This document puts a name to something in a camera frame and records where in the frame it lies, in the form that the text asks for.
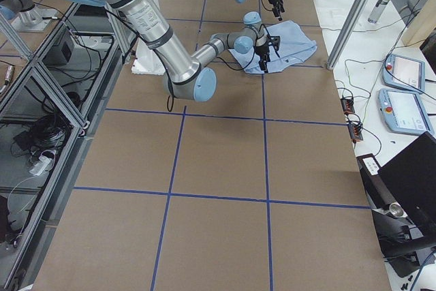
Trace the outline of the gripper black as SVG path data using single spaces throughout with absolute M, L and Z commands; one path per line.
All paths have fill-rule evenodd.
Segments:
M 267 44 L 255 47 L 255 53 L 259 56 L 259 67 L 263 72 L 268 72 L 267 63 L 270 61 L 270 51 Z
M 283 20 L 282 13 L 284 13 L 283 0 L 268 0 L 272 5 L 272 12 L 278 20 Z

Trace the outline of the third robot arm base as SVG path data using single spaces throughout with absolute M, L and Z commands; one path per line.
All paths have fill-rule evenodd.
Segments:
M 1 14 L 19 32 L 43 32 L 56 13 L 40 9 L 33 0 L 1 0 Z

